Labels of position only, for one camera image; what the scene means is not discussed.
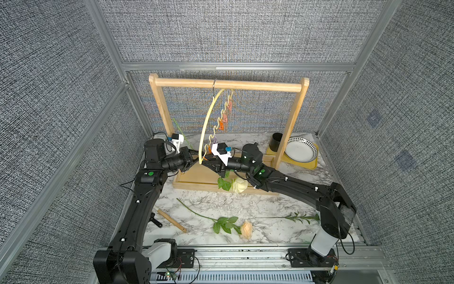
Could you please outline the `yellow plastic clip hanger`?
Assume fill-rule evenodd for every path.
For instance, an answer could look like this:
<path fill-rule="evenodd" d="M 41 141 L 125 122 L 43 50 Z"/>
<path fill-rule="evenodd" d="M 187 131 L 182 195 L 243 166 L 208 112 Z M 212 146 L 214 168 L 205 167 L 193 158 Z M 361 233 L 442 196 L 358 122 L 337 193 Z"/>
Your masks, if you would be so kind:
<path fill-rule="evenodd" d="M 211 104 L 209 106 L 209 109 L 208 109 L 208 112 L 206 114 L 206 117 L 205 117 L 205 120 L 204 120 L 204 123 L 203 123 L 203 127 L 202 127 L 201 139 L 200 139 L 200 142 L 199 142 L 199 148 L 198 148 L 199 164 L 202 164 L 202 162 L 204 161 L 206 155 L 208 154 L 208 151 L 210 150 L 210 146 L 212 145 L 212 141 L 213 141 L 213 139 L 216 136 L 216 132 L 219 130 L 219 128 L 221 126 L 222 119 L 223 119 L 224 115 L 226 114 L 226 111 L 228 109 L 228 105 L 231 102 L 232 97 L 233 97 L 233 95 L 235 93 L 235 91 L 233 89 L 229 90 L 229 95 L 227 96 L 227 101 L 224 103 L 223 108 L 221 109 L 221 114 L 217 118 L 216 125 L 214 125 L 214 127 L 213 127 L 213 133 L 208 136 L 208 143 L 203 143 L 204 140 L 205 140 L 205 134 L 206 134 L 206 131 L 207 131 L 209 119 L 210 119 L 210 116 L 211 116 L 211 114 L 213 112 L 214 106 L 216 105 L 216 102 L 217 102 L 218 98 L 225 91 L 226 91 L 226 89 L 221 89 L 215 96 L 213 96 L 212 102 L 211 102 Z"/>

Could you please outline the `white rose with stem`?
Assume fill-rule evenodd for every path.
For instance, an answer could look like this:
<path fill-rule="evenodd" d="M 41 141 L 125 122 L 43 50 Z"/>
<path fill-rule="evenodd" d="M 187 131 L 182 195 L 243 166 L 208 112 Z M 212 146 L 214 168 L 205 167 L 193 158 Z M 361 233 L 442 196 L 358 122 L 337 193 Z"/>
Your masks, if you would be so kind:
<path fill-rule="evenodd" d="M 225 178 L 219 177 L 217 179 L 217 184 L 219 189 L 223 189 L 225 191 L 232 191 L 235 193 L 242 193 L 247 189 L 246 181 L 243 181 L 241 177 L 237 177 L 231 181 L 228 181 L 227 178 L 229 177 L 230 172 L 226 173 Z"/>

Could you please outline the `peach rose with stem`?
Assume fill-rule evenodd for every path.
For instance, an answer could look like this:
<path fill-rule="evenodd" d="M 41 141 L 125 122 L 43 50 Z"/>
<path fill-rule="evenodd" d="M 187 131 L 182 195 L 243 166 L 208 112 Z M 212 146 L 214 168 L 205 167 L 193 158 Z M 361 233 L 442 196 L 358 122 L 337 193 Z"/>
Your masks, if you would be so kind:
<path fill-rule="evenodd" d="M 182 204 L 186 209 L 188 209 L 191 213 L 199 216 L 201 218 L 210 220 L 213 222 L 212 229 L 215 234 L 220 234 L 221 231 L 224 231 L 227 234 L 232 234 L 233 231 L 237 233 L 243 239 L 249 240 L 253 234 L 253 225 L 249 221 L 245 221 L 242 225 L 238 225 L 236 222 L 238 221 L 238 217 L 219 217 L 219 218 L 212 218 L 208 216 L 204 216 L 196 211 L 192 210 L 186 204 L 183 203 L 180 199 L 177 198 L 177 201 Z"/>

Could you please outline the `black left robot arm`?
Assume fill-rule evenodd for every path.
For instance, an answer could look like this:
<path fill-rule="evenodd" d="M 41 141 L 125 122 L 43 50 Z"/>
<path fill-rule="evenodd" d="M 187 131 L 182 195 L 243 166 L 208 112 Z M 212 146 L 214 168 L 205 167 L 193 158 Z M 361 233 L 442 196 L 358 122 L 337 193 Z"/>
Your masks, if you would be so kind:
<path fill-rule="evenodd" d="M 125 217 L 106 249 L 96 252 L 93 267 L 101 284 L 147 284 L 151 274 L 176 258 L 173 239 L 159 239 L 144 250 L 143 241 L 153 207 L 170 172 L 185 172 L 197 163 L 197 151 L 188 147 L 166 152 L 168 140 L 144 144 L 144 160 L 133 180 L 134 196 Z"/>

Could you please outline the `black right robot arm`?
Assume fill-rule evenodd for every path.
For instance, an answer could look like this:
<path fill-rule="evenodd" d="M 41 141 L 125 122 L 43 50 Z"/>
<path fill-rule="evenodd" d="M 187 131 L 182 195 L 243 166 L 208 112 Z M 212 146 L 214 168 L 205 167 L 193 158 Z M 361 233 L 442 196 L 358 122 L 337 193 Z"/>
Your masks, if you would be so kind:
<path fill-rule="evenodd" d="M 233 156 L 224 143 L 215 144 L 210 153 L 199 149 L 198 156 L 201 165 L 220 177 L 230 170 L 242 172 L 255 189 L 283 194 L 313 206 L 319 212 L 321 229 L 311 241 L 309 251 L 317 257 L 328 256 L 333 246 L 349 235 L 357 208 L 342 185 L 335 182 L 320 185 L 285 175 L 262 162 L 263 153 L 257 143 L 246 144 L 240 157 Z"/>

